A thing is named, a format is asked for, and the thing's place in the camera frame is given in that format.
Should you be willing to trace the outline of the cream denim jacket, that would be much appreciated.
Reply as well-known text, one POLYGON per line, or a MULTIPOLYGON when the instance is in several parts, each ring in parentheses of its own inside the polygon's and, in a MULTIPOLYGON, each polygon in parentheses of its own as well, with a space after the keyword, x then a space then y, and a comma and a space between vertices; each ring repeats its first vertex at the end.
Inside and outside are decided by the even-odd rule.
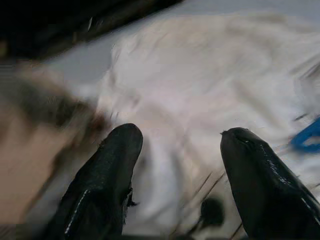
POLYGON ((209 198, 224 221, 196 240, 235 234, 220 152, 234 127, 269 143, 320 201, 320 154, 289 145, 320 115, 320 24, 271 13, 157 20, 116 42, 100 90, 113 125, 134 123, 144 138, 124 234, 184 234, 209 198))

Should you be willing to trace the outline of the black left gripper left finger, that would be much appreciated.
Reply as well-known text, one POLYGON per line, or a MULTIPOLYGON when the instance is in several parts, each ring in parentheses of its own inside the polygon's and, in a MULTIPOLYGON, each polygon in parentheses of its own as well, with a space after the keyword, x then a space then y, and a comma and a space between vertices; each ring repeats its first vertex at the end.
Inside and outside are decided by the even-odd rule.
POLYGON ((53 240, 105 240, 122 234, 142 145, 142 132, 133 123, 110 132, 61 199, 53 240))

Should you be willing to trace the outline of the blue plastic clothes hanger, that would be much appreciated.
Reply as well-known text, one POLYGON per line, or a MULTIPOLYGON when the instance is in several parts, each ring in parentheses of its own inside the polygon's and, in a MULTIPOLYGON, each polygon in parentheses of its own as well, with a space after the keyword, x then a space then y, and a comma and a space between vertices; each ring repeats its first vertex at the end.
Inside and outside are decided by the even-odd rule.
POLYGON ((320 118, 294 136, 290 144, 296 151, 308 154, 320 153, 320 143, 306 144, 306 141, 313 137, 320 138, 320 118))

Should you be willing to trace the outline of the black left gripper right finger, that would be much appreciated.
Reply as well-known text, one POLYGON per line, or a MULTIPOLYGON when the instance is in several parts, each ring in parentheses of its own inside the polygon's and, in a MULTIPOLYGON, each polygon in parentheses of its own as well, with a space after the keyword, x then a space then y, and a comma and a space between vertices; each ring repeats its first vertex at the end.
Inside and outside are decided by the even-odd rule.
POLYGON ((220 152, 243 228, 255 240, 320 240, 320 202, 246 128, 221 134, 220 152))

